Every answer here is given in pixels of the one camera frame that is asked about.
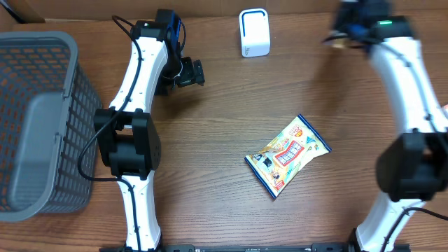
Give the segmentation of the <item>yellow snack bag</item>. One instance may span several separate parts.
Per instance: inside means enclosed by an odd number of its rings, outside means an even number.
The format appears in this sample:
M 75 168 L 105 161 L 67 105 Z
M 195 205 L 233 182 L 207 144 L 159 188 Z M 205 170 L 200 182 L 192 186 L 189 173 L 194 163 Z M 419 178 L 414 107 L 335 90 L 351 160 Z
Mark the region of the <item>yellow snack bag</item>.
M 305 165 L 331 151 L 322 136 L 299 114 L 264 148 L 244 160 L 276 199 Z

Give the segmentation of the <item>white green tissue pack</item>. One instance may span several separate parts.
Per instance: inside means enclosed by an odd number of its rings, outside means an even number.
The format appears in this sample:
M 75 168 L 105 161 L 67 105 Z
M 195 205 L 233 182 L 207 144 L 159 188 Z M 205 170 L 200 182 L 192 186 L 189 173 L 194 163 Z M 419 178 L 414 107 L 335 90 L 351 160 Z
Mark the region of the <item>white green tissue pack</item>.
M 332 38 L 329 40 L 328 45 L 337 49 L 345 49 L 350 46 L 350 42 L 347 37 Z

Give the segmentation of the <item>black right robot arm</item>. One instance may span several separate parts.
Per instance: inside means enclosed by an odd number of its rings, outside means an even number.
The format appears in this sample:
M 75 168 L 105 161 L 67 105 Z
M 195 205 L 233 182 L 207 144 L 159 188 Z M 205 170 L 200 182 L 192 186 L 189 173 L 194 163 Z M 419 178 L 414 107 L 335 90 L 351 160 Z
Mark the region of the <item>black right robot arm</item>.
M 447 189 L 447 111 L 428 76 L 421 40 L 388 1 L 341 1 L 327 41 L 364 50 L 384 84 L 397 137 L 378 157 L 379 194 L 343 251 L 410 251 L 396 239 L 416 213 L 445 216 L 425 204 Z

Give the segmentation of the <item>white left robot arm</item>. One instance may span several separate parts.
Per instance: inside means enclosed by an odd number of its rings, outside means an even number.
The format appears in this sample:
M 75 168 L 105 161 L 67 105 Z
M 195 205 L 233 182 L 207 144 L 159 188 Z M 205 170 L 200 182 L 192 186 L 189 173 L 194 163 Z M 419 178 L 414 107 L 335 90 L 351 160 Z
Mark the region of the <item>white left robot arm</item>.
M 127 238 L 120 251 L 161 251 L 153 189 L 162 147 L 151 118 L 153 98 L 203 85 L 205 77 L 199 60 L 183 56 L 186 29 L 174 10 L 159 9 L 153 21 L 139 20 L 126 33 L 132 54 L 109 108 L 94 114 L 95 139 L 122 193 Z

